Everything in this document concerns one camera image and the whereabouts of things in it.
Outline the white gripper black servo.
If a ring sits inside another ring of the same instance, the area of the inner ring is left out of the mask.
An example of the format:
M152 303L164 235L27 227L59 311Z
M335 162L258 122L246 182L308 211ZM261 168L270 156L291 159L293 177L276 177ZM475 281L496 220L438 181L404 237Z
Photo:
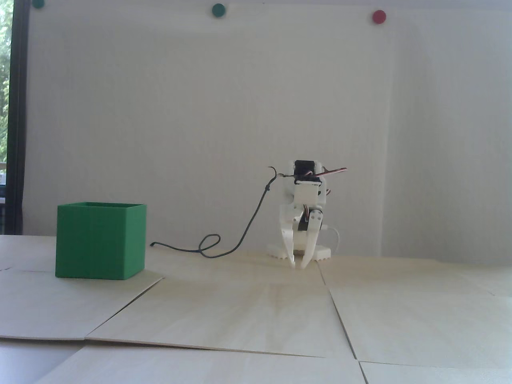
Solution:
M282 233L284 251L291 267L296 266L293 254L293 232L306 232L306 243L300 268L306 268L311 261L316 261L316 245L322 228L325 201L317 203L292 202L280 206L280 232Z

